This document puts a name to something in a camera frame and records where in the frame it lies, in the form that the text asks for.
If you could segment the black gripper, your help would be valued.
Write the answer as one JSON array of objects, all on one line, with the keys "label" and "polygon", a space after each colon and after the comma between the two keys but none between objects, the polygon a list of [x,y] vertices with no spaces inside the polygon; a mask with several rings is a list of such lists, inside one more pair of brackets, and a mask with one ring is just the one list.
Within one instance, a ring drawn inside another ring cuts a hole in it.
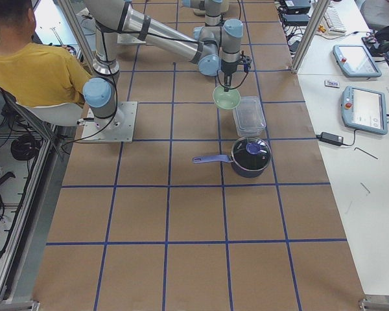
[{"label": "black gripper", "polygon": [[251,58],[244,54],[225,54],[222,57],[220,70],[224,74],[224,79],[223,82],[221,82],[219,75],[217,75],[217,79],[220,85],[224,85],[224,92],[228,92],[231,89],[232,75],[237,71],[239,65],[245,72],[245,76],[240,82],[241,85],[249,74]]}]

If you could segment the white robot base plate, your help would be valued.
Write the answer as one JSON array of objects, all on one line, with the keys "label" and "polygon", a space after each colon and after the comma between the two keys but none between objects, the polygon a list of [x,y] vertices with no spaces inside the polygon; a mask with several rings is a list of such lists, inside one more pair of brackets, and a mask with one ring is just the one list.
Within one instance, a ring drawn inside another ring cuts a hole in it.
[{"label": "white robot base plate", "polygon": [[80,143],[131,143],[137,115],[137,102],[120,102],[113,118],[98,119],[91,108],[88,109]]}]

